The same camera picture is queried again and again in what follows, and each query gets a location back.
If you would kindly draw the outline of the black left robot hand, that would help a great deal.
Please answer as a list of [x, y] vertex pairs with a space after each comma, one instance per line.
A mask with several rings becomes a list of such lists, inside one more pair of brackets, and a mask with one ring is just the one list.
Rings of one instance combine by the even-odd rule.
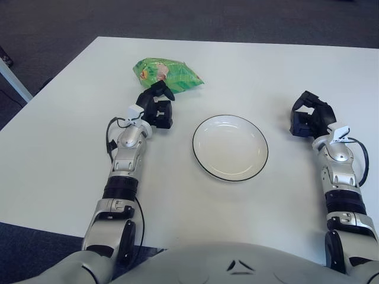
[[160, 80], [142, 92], [136, 104], [144, 109], [142, 120], [156, 128], [170, 129], [173, 124], [171, 102], [174, 100], [173, 92]]

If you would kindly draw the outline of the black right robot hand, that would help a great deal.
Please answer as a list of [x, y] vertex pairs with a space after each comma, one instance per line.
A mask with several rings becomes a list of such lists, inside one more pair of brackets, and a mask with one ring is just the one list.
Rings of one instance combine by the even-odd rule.
[[336, 122], [334, 111], [315, 94], [304, 91], [291, 109], [290, 133], [317, 139], [328, 135], [328, 126]]

